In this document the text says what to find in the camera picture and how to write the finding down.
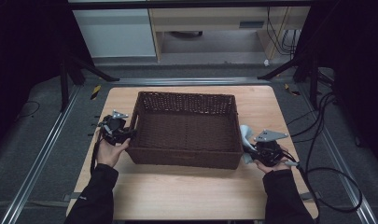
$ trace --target wicker basket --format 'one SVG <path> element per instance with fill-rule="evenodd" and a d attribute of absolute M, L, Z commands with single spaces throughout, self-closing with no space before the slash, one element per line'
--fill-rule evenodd
<path fill-rule="evenodd" d="M 233 95 L 141 91 L 130 128 L 136 164 L 236 169 L 243 155 Z"/>

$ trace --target wooden table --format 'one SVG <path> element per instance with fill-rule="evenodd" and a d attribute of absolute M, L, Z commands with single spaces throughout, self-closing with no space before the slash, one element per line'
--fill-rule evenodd
<path fill-rule="evenodd" d="M 115 88 L 107 97 L 101 119 L 113 109 L 131 116 L 139 91 L 234 94 L 240 124 L 250 126 L 255 135 L 263 129 L 288 133 L 273 89 L 268 86 Z M 75 192 L 81 192 L 90 180 L 94 142 L 93 138 Z M 290 138 L 278 143 L 298 158 Z M 264 219 L 264 173 L 254 163 L 246 165 L 241 161 L 237 170 L 136 165 L 123 152 L 115 169 L 119 171 L 114 188 L 116 220 Z M 298 170 L 292 170 L 299 193 L 308 192 Z M 74 202 L 70 202 L 68 212 Z M 315 203 L 304 204 L 317 217 Z"/>

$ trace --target black jacket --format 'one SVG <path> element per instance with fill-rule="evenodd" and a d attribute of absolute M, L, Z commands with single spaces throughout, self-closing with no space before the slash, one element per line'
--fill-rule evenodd
<path fill-rule="evenodd" d="M 119 173 L 98 164 L 89 185 L 73 205 L 65 224 L 108 224 L 113 222 L 113 188 Z M 302 203 L 290 170 L 269 172 L 263 178 L 268 199 L 265 221 L 267 224 L 313 224 L 311 215 Z"/>

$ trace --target gray floor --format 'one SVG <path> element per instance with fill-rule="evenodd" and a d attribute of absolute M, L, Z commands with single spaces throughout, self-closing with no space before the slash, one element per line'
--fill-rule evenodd
<path fill-rule="evenodd" d="M 171 41 L 178 41 L 180 38 L 176 38 L 172 35 L 170 37 Z M 256 47 L 256 43 L 250 43 L 249 41 L 245 44 L 252 45 L 254 48 L 252 48 L 252 50 L 244 51 L 245 49 L 242 49 L 239 44 L 237 44 L 237 49 L 233 49 L 229 46 L 230 49 L 223 50 L 227 52 L 237 51 L 231 52 L 231 55 L 235 53 L 240 54 L 239 51 L 242 51 L 240 57 L 243 57 L 246 60 L 247 58 L 243 55 L 247 55 L 247 53 L 253 53 L 253 55 L 261 54 Z M 191 51 L 195 51 L 193 46 L 194 45 L 191 45 L 188 48 L 190 48 Z M 204 46 L 207 45 L 202 45 L 201 42 L 198 43 L 198 46 L 201 46 L 197 49 L 198 52 L 200 52 L 200 49 L 203 49 Z M 212 47 L 208 51 L 211 55 L 214 55 L 215 58 L 217 58 L 220 52 L 215 52 L 216 50 L 217 47 Z M 250 77 L 253 78 L 250 80 L 255 80 L 255 77 L 267 74 L 280 64 L 280 62 L 286 59 L 279 57 L 277 58 L 279 61 L 275 60 L 279 63 L 272 64 L 270 67 L 265 67 L 262 64 L 265 56 L 264 58 L 250 58 L 249 61 L 252 63 L 242 63 L 242 61 L 240 63 L 234 63 L 233 60 L 235 57 L 232 57 L 230 61 L 227 61 L 229 63 L 224 63 L 226 58 L 221 60 L 209 59 L 209 55 L 205 54 L 200 57 L 199 54 L 201 53 L 199 53 L 196 57 L 202 58 L 201 64 L 196 64 L 194 61 L 191 61 L 191 64 L 180 64 L 180 60 L 184 58 L 184 55 L 189 55 L 189 53 L 186 53 L 183 49 L 178 49 L 177 47 L 171 47 L 165 52 L 166 54 L 170 53 L 175 56 L 170 59 L 165 57 L 164 61 L 160 64 L 148 64 L 146 66 L 143 66 L 142 64 L 135 66 L 100 66 L 100 69 L 114 77 L 121 77 L 123 80 L 124 78 L 149 79 L 153 77 Z M 270 85 L 273 87 L 286 123 L 311 110 L 305 100 L 305 95 L 308 92 L 306 90 L 308 84 L 294 83 L 292 80 L 293 73 L 294 69 L 290 69 L 281 74 L 280 77 L 275 77 L 271 82 L 253 81 L 250 83 L 250 85 Z M 91 137 L 89 136 L 89 133 L 94 132 L 95 126 L 93 126 L 93 124 L 98 120 L 98 118 L 95 118 L 94 116 L 100 115 L 107 93 L 111 88 L 127 86 L 127 84 L 124 84 L 123 82 L 120 84 L 106 83 L 88 72 L 86 72 L 86 78 L 86 83 L 80 87 L 73 110 L 69 114 L 67 121 L 49 154 L 44 169 L 35 182 L 34 188 L 28 199 L 29 202 L 59 202 L 64 194 L 72 192 L 90 145 Z M 292 91 L 299 91 L 301 95 L 293 95 L 285 90 L 286 83 Z M 98 84 L 101 84 L 102 88 L 96 100 L 91 100 L 90 98 L 93 88 Z M 330 91 L 329 87 L 323 84 L 319 84 L 319 89 L 322 92 L 322 95 Z M 24 178 L 30 171 L 37 154 L 45 143 L 55 120 L 59 116 L 59 109 L 61 106 L 59 79 L 53 78 L 36 85 L 31 91 L 29 100 L 38 102 L 40 107 L 36 111 L 37 104 L 26 104 L 21 112 L 22 117 L 15 122 L 3 143 L 0 145 L 0 221 L 7 210 L 7 206 L 19 191 Z M 31 114 L 34 111 L 36 112 L 33 115 L 24 117 L 24 115 Z M 309 114 L 288 125 L 289 132 L 297 133 L 302 130 L 303 127 L 308 127 L 312 122 L 314 122 L 314 119 L 312 115 Z M 338 105 L 329 105 L 327 107 L 325 122 L 326 128 L 332 136 L 333 142 L 346 160 L 347 165 L 353 173 L 354 179 L 360 186 L 367 202 L 371 206 L 372 212 L 375 214 L 375 218 L 378 220 L 377 160 L 368 148 L 360 148 L 355 145 L 355 136 L 352 134 L 351 129 L 346 122 L 346 118 Z M 314 132 L 308 132 L 293 138 L 293 141 L 312 138 L 313 134 Z M 301 162 L 305 162 L 310 142 L 296 143 L 295 147 L 299 153 Z M 315 149 L 310 160 L 310 167 L 334 167 L 327 147 L 328 146 L 322 138 L 319 137 L 316 140 Z M 316 191 L 321 192 L 323 199 L 326 202 L 339 208 L 352 207 L 351 200 L 346 193 L 342 180 L 337 175 L 333 173 L 316 173 L 311 175 L 311 183 Z M 66 209 L 63 207 L 42 207 L 28 203 L 22 209 L 16 223 L 62 223 L 65 210 Z M 360 220 L 357 213 L 338 213 L 324 205 L 321 205 L 320 216 L 321 223 L 366 223 Z"/>

